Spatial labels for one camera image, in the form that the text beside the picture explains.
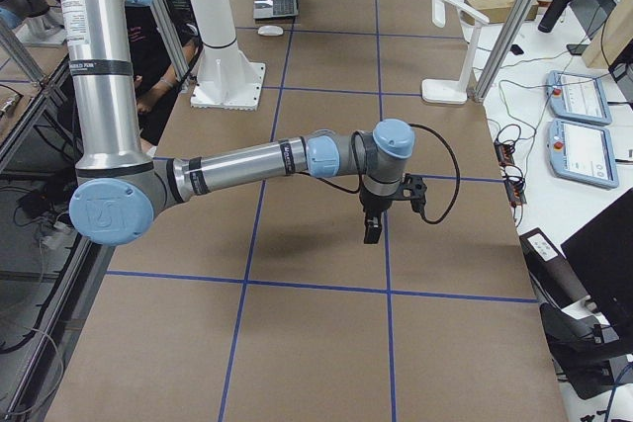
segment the computer screen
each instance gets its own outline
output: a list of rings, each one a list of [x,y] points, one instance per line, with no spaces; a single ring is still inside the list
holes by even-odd
[[[562,248],[618,336],[633,336],[633,189],[570,237]]]

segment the white lamp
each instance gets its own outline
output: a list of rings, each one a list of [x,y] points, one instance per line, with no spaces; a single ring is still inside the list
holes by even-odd
[[[444,3],[454,5],[457,10],[462,10],[473,17],[473,19],[475,19],[475,28],[471,35],[471,42],[466,52],[466,58],[464,59],[459,81],[449,79],[425,79],[421,84],[422,98],[429,103],[464,104],[468,99],[466,88],[468,87],[468,80],[470,79],[471,70],[473,69],[473,63],[475,61],[479,35],[482,26],[487,25],[490,20],[481,12],[459,0],[432,0],[431,12],[433,24],[440,29],[446,25]]]

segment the white mouse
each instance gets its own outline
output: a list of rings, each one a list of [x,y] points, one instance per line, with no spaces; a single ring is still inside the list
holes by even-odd
[[[262,37],[279,37],[284,35],[284,29],[277,27],[276,25],[262,25],[257,33]]]

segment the person's arm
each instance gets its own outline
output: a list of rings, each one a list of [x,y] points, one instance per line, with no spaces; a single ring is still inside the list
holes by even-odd
[[[193,40],[189,40],[182,47],[185,59],[190,62],[196,54],[196,44]],[[162,77],[144,94],[136,98],[136,110],[139,114],[149,113],[156,103],[167,94],[171,89],[178,85],[176,70],[170,65]]]

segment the ur robot arm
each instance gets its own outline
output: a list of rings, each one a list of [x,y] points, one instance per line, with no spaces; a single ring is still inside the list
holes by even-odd
[[[106,245],[131,242],[164,210],[236,185],[308,171],[362,176],[365,242],[394,200],[423,207],[425,187],[406,175],[414,134],[385,120],[372,132],[316,133],[190,160],[152,160],[140,150],[125,0],[61,0],[84,155],[70,202],[76,229]]]

